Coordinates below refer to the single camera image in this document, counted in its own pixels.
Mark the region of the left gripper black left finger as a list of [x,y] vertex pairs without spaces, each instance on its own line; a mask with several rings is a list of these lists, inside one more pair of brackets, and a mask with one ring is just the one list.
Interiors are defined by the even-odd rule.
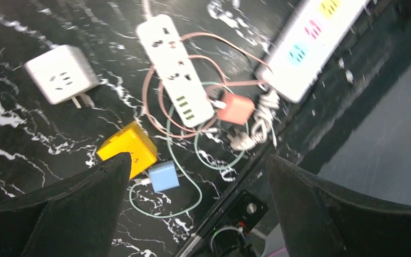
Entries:
[[131,163],[129,153],[120,153],[0,202],[0,256],[107,256]]

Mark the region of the pink charger plug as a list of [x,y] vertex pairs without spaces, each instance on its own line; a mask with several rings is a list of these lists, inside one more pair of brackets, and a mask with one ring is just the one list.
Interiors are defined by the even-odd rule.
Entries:
[[221,101],[225,107],[218,109],[217,117],[232,124],[244,125],[255,109],[255,104],[251,99],[229,92],[225,92]]

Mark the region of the small white USB power strip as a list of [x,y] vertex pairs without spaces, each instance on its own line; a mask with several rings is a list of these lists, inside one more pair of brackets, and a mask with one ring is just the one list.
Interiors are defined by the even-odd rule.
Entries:
[[135,31],[183,124],[193,128],[211,119],[214,109],[173,20],[160,14]]

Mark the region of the white cube adapter orange logo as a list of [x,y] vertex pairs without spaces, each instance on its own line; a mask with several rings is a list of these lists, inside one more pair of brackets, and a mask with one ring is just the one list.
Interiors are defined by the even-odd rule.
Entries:
[[99,80],[81,49],[61,45],[27,61],[24,68],[51,105],[72,100],[80,109],[79,97],[86,106],[95,106],[86,92]]

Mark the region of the large white power strip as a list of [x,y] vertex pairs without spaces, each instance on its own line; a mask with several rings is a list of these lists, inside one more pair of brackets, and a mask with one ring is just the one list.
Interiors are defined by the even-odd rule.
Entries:
[[303,1],[266,55],[256,77],[298,103],[368,5],[363,0]]

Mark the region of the yellow cube socket adapter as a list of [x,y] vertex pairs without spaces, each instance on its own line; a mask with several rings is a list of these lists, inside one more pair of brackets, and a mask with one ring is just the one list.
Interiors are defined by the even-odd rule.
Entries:
[[130,153],[131,155],[130,179],[157,162],[156,145],[136,121],[129,123],[106,139],[97,151],[97,155],[103,161],[119,153]]

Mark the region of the light blue charger plug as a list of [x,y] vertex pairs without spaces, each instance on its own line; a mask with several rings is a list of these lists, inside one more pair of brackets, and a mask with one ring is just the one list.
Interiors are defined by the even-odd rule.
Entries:
[[163,192],[180,185],[173,161],[153,165],[148,170],[148,175],[155,192]]

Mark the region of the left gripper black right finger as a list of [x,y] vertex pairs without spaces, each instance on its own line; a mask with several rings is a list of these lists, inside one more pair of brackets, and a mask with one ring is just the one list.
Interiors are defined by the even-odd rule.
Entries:
[[350,190],[277,155],[266,169],[290,256],[411,256],[411,206]]

